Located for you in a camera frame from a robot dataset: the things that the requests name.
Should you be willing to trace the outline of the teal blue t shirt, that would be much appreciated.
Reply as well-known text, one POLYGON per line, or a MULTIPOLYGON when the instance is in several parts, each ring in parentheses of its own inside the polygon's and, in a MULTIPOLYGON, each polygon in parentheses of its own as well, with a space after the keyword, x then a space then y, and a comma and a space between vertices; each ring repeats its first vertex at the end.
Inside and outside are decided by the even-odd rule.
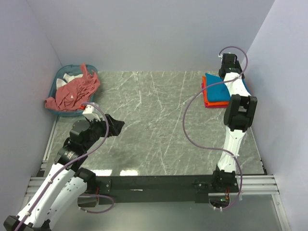
MULTIPOLYGON (((209 86, 215 83, 222 82, 222 79, 218 76, 206 73, 205 82, 206 85, 209 86)), ((228 102, 231 98, 229 90, 224 83, 207 88, 206 93, 207 99, 210 103, 228 102)))

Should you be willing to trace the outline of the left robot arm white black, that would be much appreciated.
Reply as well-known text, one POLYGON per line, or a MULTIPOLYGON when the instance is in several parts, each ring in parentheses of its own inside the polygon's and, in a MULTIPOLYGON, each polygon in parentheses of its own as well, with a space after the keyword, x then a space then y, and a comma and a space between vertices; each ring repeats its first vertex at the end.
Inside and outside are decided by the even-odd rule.
POLYGON ((118 136, 124 124, 109 114, 100 118, 96 113, 75 122, 48 176, 25 207, 16 216, 6 218, 5 229, 50 231, 70 204, 80 196, 106 198, 114 204, 113 198, 100 194, 102 186, 96 180, 95 173, 81 168, 81 164, 96 141, 118 136))

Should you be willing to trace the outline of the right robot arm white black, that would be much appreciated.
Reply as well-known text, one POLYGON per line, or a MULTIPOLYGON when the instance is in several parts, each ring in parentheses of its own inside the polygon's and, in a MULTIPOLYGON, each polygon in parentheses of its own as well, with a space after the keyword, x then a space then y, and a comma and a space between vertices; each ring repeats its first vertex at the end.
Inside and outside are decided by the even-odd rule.
POLYGON ((257 98, 252 96, 244 84, 242 69, 237 56, 231 53, 221 55, 221 68, 218 71, 230 95, 223 122, 226 136, 222 155, 213 172, 211 186, 217 192, 235 190, 237 187, 236 168, 242 140, 252 126, 257 98))

